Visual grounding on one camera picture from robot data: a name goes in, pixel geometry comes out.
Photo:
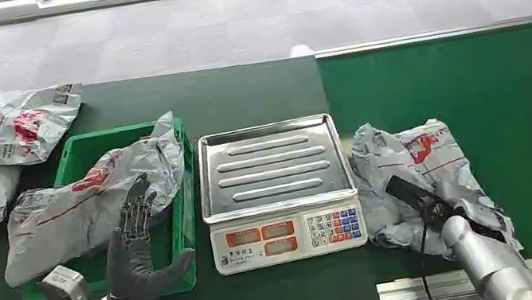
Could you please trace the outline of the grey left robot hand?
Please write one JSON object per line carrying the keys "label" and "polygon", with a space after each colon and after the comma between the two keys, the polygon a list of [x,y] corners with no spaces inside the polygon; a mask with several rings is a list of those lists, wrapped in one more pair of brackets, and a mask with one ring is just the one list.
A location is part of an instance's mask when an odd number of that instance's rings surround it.
{"label": "grey left robot hand", "polygon": [[196,251],[186,248],[171,264],[154,269],[151,258],[150,219],[157,193],[141,173],[132,182],[111,234],[107,253],[109,296],[116,300],[155,300],[190,266]]}

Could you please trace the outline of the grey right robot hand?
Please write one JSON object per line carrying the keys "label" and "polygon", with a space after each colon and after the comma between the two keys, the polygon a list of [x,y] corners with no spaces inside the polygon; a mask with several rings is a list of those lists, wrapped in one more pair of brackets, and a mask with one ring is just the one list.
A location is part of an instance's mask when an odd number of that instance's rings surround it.
{"label": "grey right robot hand", "polygon": [[418,185],[410,183],[397,175],[392,176],[385,190],[388,194],[404,201],[420,213],[422,235],[420,251],[424,253],[428,230],[440,232],[450,217],[461,216],[469,223],[470,229],[481,236],[486,236],[506,243],[505,236],[498,230],[481,221],[472,219],[467,214],[465,205],[452,205],[445,199],[431,193]]}

